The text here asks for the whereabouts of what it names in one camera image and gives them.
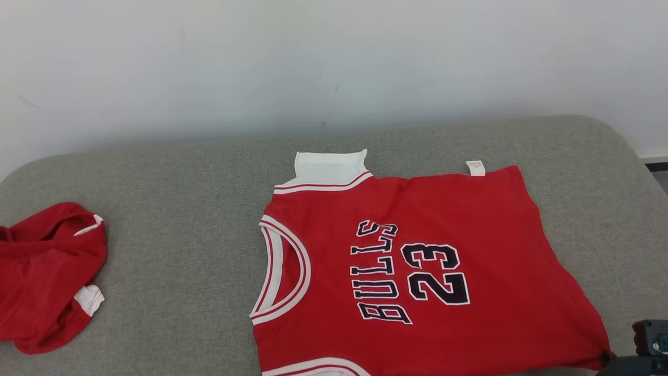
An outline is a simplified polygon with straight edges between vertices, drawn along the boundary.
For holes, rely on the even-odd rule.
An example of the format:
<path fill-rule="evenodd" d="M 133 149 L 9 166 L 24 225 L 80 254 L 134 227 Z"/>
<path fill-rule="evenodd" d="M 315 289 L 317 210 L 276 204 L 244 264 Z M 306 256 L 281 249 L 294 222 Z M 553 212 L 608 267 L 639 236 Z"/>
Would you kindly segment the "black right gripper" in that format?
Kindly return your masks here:
<path fill-rule="evenodd" d="M 611 351 L 602 351 L 600 362 L 605 366 L 596 376 L 667 375 L 667 356 L 624 356 L 613 359 Z"/>

